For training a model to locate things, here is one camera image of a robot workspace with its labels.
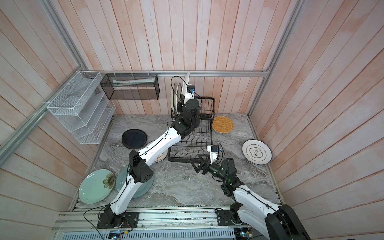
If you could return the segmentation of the orange sunburst plate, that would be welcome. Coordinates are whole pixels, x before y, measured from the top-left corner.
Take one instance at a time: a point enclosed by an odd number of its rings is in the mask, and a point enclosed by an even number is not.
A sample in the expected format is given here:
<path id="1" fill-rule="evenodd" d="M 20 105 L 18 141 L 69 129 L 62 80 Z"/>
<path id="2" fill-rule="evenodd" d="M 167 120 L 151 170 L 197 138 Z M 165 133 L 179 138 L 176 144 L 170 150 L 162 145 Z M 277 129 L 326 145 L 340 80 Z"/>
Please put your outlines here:
<path id="1" fill-rule="evenodd" d="M 175 112 L 175 115 L 178 116 L 179 115 L 179 112 L 178 112 L 178 90 L 179 90 L 179 84 L 177 83 L 174 83 L 174 112 Z"/>
<path id="2" fill-rule="evenodd" d="M 154 163 L 160 163 L 163 161 L 168 155 L 168 150 L 165 150 L 162 154 L 160 154 L 155 160 Z"/>

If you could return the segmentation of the black wire dish rack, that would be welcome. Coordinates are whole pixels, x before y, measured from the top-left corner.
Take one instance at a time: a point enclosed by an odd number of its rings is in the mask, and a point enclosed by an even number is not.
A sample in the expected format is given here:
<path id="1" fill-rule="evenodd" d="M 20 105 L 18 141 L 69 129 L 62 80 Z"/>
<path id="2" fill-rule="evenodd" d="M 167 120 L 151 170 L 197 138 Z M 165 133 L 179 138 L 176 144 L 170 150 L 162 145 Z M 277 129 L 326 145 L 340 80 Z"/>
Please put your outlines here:
<path id="1" fill-rule="evenodd" d="M 200 160 L 199 156 L 209 160 L 207 146 L 212 145 L 212 123 L 215 118 L 215 98 L 197 97 L 202 104 L 200 110 L 200 125 L 185 139 L 171 146 L 168 150 L 168 160 L 178 163 L 194 163 Z"/>

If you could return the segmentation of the white plate green patterned rim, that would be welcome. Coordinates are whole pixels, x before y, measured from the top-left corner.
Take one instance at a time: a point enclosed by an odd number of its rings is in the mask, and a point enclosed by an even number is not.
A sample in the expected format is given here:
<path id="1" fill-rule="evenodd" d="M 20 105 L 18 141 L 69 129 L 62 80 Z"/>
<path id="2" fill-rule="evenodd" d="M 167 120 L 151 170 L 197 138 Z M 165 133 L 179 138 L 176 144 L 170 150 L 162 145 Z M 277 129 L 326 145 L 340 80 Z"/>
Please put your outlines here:
<path id="1" fill-rule="evenodd" d="M 190 72 L 187 72 L 185 78 L 182 79 L 182 80 L 183 80 L 183 85 L 184 84 L 188 85 L 189 84 L 189 80 L 190 80 Z"/>

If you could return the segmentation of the yellow woven round trivet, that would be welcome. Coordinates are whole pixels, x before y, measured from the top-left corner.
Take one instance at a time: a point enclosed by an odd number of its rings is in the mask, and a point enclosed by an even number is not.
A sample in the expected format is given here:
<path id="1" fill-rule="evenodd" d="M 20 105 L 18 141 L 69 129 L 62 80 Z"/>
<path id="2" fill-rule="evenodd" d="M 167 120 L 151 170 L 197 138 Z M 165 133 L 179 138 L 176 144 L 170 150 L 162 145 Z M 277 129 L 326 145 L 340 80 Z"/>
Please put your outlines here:
<path id="1" fill-rule="evenodd" d="M 218 133 L 230 133 L 234 129 L 234 122 L 225 116 L 217 116 L 213 120 L 212 128 Z"/>

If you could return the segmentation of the white plate cloud outline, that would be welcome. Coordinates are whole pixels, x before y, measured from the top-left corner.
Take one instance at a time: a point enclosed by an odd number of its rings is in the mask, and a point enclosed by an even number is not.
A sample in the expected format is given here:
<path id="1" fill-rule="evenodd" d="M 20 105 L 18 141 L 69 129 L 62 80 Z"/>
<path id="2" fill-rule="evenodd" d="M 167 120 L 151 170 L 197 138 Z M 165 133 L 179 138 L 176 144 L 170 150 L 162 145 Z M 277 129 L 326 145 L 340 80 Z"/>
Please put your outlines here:
<path id="1" fill-rule="evenodd" d="M 245 158 L 257 165 L 269 164 L 273 159 L 271 149 L 262 141 L 247 140 L 242 146 Z"/>

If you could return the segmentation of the cream floral plate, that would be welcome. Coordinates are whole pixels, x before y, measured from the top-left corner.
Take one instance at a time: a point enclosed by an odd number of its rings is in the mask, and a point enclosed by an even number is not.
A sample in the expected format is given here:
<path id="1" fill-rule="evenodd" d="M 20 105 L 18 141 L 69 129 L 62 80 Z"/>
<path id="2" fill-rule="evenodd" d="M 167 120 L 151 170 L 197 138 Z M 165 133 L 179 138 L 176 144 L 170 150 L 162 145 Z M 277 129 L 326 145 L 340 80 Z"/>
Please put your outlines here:
<path id="1" fill-rule="evenodd" d="M 171 97 L 170 97 L 170 104 L 171 104 L 171 115 L 175 115 L 175 108 L 174 108 L 174 88 L 173 85 L 171 85 L 172 91 L 171 91 Z"/>

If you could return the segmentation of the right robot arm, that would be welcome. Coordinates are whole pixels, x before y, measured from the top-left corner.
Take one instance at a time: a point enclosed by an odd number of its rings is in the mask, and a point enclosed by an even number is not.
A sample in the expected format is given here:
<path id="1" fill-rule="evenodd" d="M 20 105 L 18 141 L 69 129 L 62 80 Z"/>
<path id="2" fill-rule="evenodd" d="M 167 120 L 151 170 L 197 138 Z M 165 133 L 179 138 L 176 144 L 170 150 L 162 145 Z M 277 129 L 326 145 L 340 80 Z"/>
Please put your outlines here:
<path id="1" fill-rule="evenodd" d="M 235 162 L 225 159 L 221 164 L 200 160 L 196 166 L 191 163 L 196 173 L 211 174 L 221 183 L 224 195 L 235 203 L 230 206 L 231 221 L 244 223 L 268 240 L 309 240 L 310 236 L 297 214 L 288 205 L 279 206 L 260 197 L 247 187 L 238 177 Z"/>

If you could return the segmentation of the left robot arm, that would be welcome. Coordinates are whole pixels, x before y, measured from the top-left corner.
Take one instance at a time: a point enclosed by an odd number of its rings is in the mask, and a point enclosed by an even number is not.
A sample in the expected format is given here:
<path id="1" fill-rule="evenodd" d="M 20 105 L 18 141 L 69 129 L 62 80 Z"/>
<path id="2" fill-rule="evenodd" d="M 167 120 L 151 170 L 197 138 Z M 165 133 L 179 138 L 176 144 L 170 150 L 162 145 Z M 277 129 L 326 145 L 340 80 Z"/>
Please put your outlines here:
<path id="1" fill-rule="evenodd" d="M 154 175 L 151 165 L 161 153 L 183 140 L 199 126 L 200 109 L 200 102 L 195 95 L 186 93 L 181 113 L 167 131 L 147 147 L 138 152 L 135 150 L 130 152 L 125 184 L 115 199 L 106 205 L 104 212 L 99 215 L 98 229 L 119 228 L 124 224 L 124 214 L 134 194 Z"/>

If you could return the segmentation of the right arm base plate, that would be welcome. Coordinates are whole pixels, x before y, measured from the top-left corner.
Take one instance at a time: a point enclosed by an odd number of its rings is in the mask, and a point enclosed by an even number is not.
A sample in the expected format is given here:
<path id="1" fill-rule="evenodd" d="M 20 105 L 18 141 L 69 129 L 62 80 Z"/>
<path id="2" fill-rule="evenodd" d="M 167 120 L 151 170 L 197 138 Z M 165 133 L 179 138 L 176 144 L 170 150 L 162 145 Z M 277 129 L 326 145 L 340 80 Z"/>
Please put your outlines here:
<path id="1" fill-rule="evenodd" d="M 217 215 L 219 226 L 239 226 L 243 224 L 238 218 L 237 213 L 235 213 L 233 210 L 223 210 L 222 208 L 216 208 L 214 212 Z"/>

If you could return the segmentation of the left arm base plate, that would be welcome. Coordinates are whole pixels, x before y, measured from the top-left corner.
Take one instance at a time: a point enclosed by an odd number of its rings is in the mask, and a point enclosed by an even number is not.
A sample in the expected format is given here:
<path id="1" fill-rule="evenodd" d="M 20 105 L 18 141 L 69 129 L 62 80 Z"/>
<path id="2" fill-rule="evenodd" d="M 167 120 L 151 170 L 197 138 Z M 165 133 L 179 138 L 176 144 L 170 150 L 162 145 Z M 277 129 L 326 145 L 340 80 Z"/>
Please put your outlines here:
<path id="1" fill-rule="evenodd" d="M 138 225 L 139 212 L 125 212 L 115 216 L 113 213 L 102 213 L 97 224 L 98 229 L 129 228 L 134 229 Z"/>

